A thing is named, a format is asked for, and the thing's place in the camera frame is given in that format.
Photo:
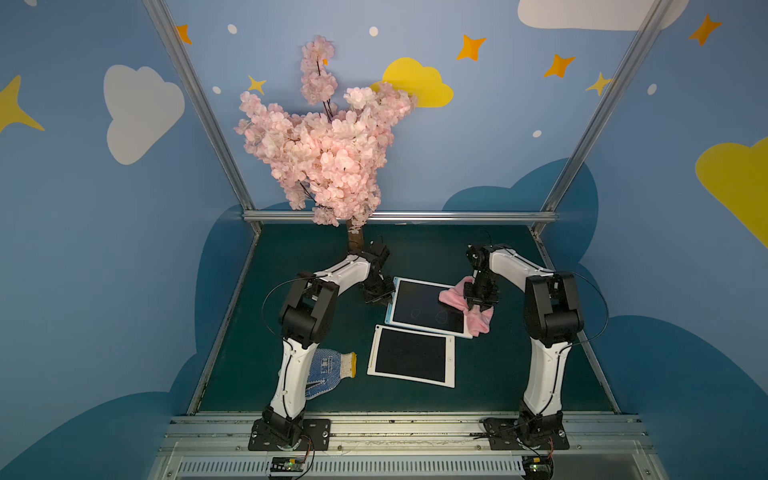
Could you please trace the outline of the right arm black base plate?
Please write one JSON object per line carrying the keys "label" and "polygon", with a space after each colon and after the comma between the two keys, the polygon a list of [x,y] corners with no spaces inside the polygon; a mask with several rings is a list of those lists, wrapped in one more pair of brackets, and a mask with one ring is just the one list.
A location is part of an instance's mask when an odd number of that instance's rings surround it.
{"label": "right arm black base plate", "polygon": [[570,443],[562,416],[488,417],[481,421],[492,450],[565,451]]}

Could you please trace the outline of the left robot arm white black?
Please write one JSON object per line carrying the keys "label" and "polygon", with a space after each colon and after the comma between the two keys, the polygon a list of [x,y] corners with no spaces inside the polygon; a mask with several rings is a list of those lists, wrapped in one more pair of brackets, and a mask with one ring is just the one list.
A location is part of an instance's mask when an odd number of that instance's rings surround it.
{"label": "left robot arm white black", "polygon": [[268,446],[293,450],[308,437],[304,430],[306,387],[320,343],[330,332],[338,298],[360,285],[364,299],[387,303],[394,281],[382,273],[390,255],[382,243],[372,242],[349,253],[324,270],[301,272],[279,312],[282,360],[275,393],[255,422],[250,448]]}

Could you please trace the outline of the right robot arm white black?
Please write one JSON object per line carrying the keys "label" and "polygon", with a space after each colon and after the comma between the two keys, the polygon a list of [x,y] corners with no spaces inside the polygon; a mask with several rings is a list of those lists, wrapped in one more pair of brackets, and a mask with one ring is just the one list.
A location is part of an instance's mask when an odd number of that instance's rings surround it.
{"label": "right robot arm white black", "polygon": [[497,281],[504,279],[524,294],[523,324],[531,341],[528,383],[511,433],[523,446],[570,448],[563,426],[562,384],[570,351],[585,344],[581,299],[573,272],[544,268],[503,245],[470,244],[473,269],[460,288],[470,325],[486,332],[499,302]]}

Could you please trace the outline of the pink cloth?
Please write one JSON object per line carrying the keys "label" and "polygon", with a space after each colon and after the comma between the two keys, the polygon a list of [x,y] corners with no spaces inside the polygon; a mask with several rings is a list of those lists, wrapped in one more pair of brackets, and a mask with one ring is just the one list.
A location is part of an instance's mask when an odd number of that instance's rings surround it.
{"label": "pink cloth", "polygon": [[464,297],[464,287],[473,286],[474,279],[471,276],[464,277],[458,284],[439,293],[438,300],[445,305],[461,311],[464,315],[468,332],[473,337],[487,334],[490,331],[490,323],[494,314],[494,308],[483,310],[480,306],[469,306]]}

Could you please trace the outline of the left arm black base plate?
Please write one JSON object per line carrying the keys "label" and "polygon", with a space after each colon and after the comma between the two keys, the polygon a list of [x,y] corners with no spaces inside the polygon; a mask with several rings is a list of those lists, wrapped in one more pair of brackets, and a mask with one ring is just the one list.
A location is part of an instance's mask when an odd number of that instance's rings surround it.
{"label": "left arm black base plate", "polygon": [[282,438],[263,419],[253,423],[247,449],[249,451],[327,451],[332,422],[330,419],[305,419],[300,429],[294,429],[295,437]]}

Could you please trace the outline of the white drawing tablet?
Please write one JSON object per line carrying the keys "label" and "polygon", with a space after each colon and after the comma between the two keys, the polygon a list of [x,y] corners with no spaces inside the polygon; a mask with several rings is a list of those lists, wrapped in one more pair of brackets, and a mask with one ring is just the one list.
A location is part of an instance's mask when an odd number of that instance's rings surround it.
{"label": "white drawing tablet", "polygon": [[455,338],[377,325],[367,374],[454,388]]}
{"label": "white drawing tablet", "polygon": [[450,285],[401,277],[393,282],[395,290],[385,315],[386,325],[472,338],[464,313],[439,300]]}

